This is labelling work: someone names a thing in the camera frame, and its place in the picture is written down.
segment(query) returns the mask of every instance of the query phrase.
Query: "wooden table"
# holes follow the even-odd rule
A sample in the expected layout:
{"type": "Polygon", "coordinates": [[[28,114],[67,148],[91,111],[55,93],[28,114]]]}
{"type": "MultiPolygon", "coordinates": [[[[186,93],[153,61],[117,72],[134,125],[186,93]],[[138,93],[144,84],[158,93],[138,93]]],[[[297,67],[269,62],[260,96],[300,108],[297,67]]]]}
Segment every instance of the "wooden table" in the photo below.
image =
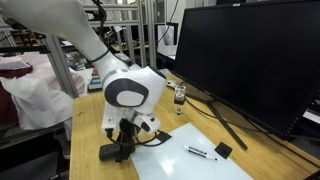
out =
{"type": "MultiPolygon", "coordinates": [[[[200,109],[211,113],[204,104],[190,101],[200,109]]],[[[70,179],[139,179],[131,159],[122,163],[101,162],[99,160],[100,146],[111,143],[100,130],[104,104],[105,100],[102,93],[77,98],[74,102],[70,179]]],[[[253,128],[239,114],[224,105],[216,103],[214,106],[225,119],[253,128]]],[[[154,109],[156,116],[162,123],[161,130],[170,132],[190,122],[215,145],[224,142],[232,147],[233,151],[229,158],[253,179],[304,179],[318,171],[314,165],[263,134],[245,131],[233,126],[234,131],[248,146],[248,150],[244,151],[217,120],[199,114],[188,104],[185,104],[185,113],[182,116],[175,115],[173,109],[173,90],[166,88],[154,109]]],[[[277,140],[320,165],[319,159],[288,142],[277,140]]]]}

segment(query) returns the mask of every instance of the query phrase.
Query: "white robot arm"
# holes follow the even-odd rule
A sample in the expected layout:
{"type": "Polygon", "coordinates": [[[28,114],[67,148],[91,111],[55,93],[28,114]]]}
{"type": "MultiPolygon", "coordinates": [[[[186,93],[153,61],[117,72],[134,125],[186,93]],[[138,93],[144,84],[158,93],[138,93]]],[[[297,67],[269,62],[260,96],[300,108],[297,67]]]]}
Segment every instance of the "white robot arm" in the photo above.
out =
{"type": "Polygon", "coordinates": [[[150,134],[160,127],[159,120],[152,112],[165,87],[165,77],[149,67],[129,70],[125,63],[108,52],[90,27],[80,2],[0,0],[0,7],[35,32],[70,41],[89,61],[94,61],[110,109],[128,108],[125,118],[150,134]]]}

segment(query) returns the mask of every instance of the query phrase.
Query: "monitor screen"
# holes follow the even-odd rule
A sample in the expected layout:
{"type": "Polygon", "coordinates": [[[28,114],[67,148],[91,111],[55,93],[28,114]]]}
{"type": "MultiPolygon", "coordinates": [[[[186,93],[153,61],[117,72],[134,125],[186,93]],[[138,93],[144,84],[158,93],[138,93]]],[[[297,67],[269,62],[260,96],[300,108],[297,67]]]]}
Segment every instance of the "monitor screen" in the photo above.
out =
{"type": "Polygon", "coordinates": [[[283,139],[319,69],[320,1],[185,10],[174,73],[283,139]]]}

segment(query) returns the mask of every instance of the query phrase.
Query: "small bottle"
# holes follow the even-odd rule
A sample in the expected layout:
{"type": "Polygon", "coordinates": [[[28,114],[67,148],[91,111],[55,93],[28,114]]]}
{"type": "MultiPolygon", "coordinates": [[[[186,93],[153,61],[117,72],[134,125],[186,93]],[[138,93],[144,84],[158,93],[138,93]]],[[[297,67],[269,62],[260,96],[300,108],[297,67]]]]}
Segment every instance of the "small bottle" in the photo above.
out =
{"type": "Polygon", "coordinates": [[[174,93],[174,112],[177,115],[183,114],[183,104],[186,100],[186,86],[177,86],[174,93]]]}

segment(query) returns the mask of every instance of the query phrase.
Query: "marker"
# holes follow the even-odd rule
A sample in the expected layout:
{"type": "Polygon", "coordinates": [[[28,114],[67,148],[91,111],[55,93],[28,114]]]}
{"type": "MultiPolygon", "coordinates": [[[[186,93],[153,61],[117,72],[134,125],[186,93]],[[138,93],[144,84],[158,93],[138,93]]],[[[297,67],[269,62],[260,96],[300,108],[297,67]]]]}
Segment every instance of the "marker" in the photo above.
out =
{"type": "Polygon", "coordinates": [[[206,153],[206,152],[204,152],[204,151],[200,151],[199,149],[196,149],[196,148],[194,148],[194,147],[184,145],[184,149],[186,149],[188,152],[194,153],[194,154],[199,155],[199,156],[202,156],[202,157],[204,157],[204,158],[214,159],[214,160],[218,161],[217,158],[211,156],[210,154],[208,154],[208,153],[206,153]]]}

